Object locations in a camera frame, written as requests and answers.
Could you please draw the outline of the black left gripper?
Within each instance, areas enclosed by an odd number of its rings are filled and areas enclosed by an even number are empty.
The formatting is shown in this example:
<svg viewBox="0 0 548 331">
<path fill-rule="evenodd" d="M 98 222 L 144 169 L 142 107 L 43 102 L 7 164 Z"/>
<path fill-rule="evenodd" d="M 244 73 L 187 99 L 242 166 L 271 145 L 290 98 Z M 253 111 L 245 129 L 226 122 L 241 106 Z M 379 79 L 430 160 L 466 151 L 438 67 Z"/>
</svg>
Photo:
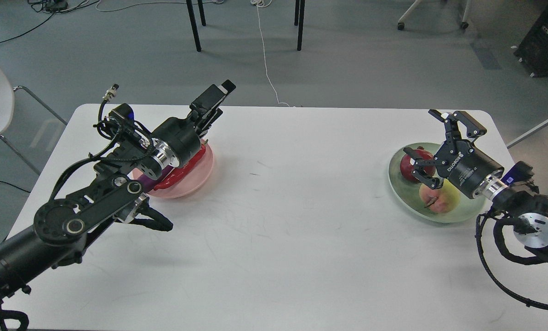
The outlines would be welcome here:
<svg viewBox="0 0 548 331">
<path fill-rule="evenodd" d="M 152 132 L 156 147 L 154 159 L 162 168 L 182 168 L 201 148 L 201 139 L 223 111 L 217 110 L 226 96 L 236 89 L 230 80 L 211 85 L 191 104 L 185 119 L 170 117 Z"/>
</svg>

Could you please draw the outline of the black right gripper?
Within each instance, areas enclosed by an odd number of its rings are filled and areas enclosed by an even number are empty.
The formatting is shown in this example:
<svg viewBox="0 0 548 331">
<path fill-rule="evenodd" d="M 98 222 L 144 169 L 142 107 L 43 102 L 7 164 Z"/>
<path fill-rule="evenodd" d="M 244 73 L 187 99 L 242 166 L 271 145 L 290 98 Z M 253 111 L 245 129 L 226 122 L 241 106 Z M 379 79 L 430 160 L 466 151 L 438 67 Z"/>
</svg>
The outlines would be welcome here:
<svg viewBox="0 0 548 331">
<path fill-rule="evenodd" d="M 478 189 L 488 176 L 500 177 L 504 167 L 474 146 L 474 142 L 488 130 L 467 111 L 442 113 L 430 109 L 428 113 L 444 124 L 445 141 L 434 155 L 424 149 L 404 148 L 404 179 L 411 183 L 423 183 L 432 190 L 442 188 L 444 180 L 434 177 L 436 170 L 467 198 L 480 195 Z M 467 130 L 465 140 L 458 124 Z"/>
</svg>

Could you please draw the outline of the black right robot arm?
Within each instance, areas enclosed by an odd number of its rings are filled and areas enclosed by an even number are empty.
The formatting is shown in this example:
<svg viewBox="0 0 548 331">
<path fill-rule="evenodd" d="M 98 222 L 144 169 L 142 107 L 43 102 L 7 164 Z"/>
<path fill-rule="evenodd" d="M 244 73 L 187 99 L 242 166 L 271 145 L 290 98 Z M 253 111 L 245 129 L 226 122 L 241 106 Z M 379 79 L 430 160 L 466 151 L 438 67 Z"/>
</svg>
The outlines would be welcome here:
<svg viewBox="0 0 548 331">
<path fill-rule="evenodd" d="M 533 182 L 532 166 L 519 161 L 505 171 L 480 151 L 474 142 L 487 130 L 467 112 L 430 109 L 428 113 L 444 124 L 445 140 L 431 160 L 404 148 L 413 161 L 413 177 L 433 189 L 448 180 L 467 198 L 490 201 L 491 208 L 475 222 L 474 238 L 484 269 L 508 296 L 528 307 L 548 310 L 548 304 L 518 295 L 501 284 L 491 272 L 482 246 L 486 220 L 493 219 L 493 239 L 504 258 L 525 266 L 548 264 L 548 195 L 541 194 Z"/>
</svg>

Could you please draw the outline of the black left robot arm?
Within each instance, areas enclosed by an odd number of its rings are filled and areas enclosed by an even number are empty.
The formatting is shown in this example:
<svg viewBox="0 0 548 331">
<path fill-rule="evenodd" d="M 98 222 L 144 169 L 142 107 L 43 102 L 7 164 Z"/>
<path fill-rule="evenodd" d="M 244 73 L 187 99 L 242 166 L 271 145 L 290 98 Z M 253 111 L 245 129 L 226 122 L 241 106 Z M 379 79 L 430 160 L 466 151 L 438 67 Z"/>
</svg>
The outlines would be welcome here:
<svg viewBox="0 0 548 331">
<path fill-rule="evenodd" d="M 2 308 L 5 297 L 16 291 L 29 294 L 30 281 L 48 268 L 81 263 L 85 251 L 112 224 L 157 231 L 173 228 L 150 207 L 148 194 L 198 163 L 203 138 L 235 88 L 230 80 L 209 86 L 191 103 L 184 119 L 170 117 L 152 131 L 135 119 L 126 103 L 103 116 L 118 85 L 107 90 L 95 128 L 108 145 L 66 168 L 47 202 L 37 209 L 33 224 L 0 243 L 0 331 L 7 330 L 7 319 L 18 321 L 20 331 L 29 325 L 24 312 Z"/>
</svg>

